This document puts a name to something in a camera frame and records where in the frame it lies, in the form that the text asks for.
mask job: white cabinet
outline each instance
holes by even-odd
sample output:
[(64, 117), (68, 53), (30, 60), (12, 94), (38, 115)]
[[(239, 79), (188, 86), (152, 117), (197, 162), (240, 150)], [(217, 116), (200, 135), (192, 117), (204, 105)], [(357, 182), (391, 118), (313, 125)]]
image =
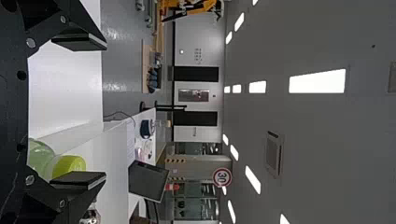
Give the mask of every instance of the white cabinet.
[(221, 142), (219, 127), (175, 126), (175, 142)]
[(176, 20), (175, 29), (176, 66), (219, 66), (224, 63), (224, 19), (214, 24), (212, 13), (191, 15)]

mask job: desk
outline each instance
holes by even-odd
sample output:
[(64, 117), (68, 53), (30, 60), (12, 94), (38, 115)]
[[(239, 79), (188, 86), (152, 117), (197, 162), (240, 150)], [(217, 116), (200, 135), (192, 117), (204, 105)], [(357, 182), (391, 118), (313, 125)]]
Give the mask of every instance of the desk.
[[(140, 160), (145, 163), (155, 165), (156, 164), (156, 134), (154, 134), (149, 139), (144, 139), (140, 135), (140, 125), (144, 119), (156, 120), (156, 109), (152, 108), (146, 110), (142, 113), (133, 116), (135, 121), (131, 119), (126, 119), (127, 123), (127, 135), (128, 135), (128, 167), (134, 162), (134, 160)], [(141, 217), (146, 216), (146, 206), (142, 197), (128, 193), (128, 217), (131, 217), (137, 204), (139, 203), (139, 215)]]
[(104, 224), (129, 223), (138, 202), (142, 202), (140, 215), (146, 215), (142, 198), (128, 193), (128, 167), (135, 160), (128, 155), (151, 141), (150, 159), (141, 160), (155, 165), (156, 133), (150, 139), (141, 138), (140, 124), (143, 119), (155, 120), (156, 110), (150, 109), (133, 118), (135, 126), (131, 119), (95, 122), (37, 139), (48, 144), (56, 154), (81, 156), (87, 163), (87, 171), (106, 172), (106, 183), (96, 204)]

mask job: machine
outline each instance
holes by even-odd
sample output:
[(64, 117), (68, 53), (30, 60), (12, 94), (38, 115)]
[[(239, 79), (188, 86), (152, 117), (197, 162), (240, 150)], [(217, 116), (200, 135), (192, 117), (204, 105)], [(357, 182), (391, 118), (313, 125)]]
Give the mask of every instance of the machine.
[(174, 10), (175, 15), (169, 16), (163, 21), (173, 21), (189, 15), (213, 12), (216, 15), (216, 21), (223, 17), (224, 2), (223, 0), (162, 0), (161, 10), (166, 14), (168, 10)]
[(49, 183), (26, 165), (28, 57), (51, 40), (73, 51), (106, 40), (78, 0), (0, 0), (0, 223), (78, 224), (106, 182), (78, 172)]

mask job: bottle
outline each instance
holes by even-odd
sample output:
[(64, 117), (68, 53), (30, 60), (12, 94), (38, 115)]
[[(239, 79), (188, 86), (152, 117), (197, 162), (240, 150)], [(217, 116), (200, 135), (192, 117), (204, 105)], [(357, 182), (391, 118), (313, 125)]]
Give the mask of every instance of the bottle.
[(80, 156), (62, 156), (45, 143), (29, 138), (27, 164), (38, 175), (50, 181), (72, 171), (86, 171), (86, 163)]

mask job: speed limit sign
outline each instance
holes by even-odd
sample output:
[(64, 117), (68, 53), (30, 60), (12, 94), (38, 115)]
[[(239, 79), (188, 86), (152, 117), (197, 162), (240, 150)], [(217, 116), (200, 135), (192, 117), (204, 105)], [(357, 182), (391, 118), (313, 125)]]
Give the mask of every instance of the speed limit sign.
[(233, 175), (231, 171), (227, 168), (219, 168), (213, 173), (213, 181), (215, 185), (219, 188), (228, 187), (233, 180)]

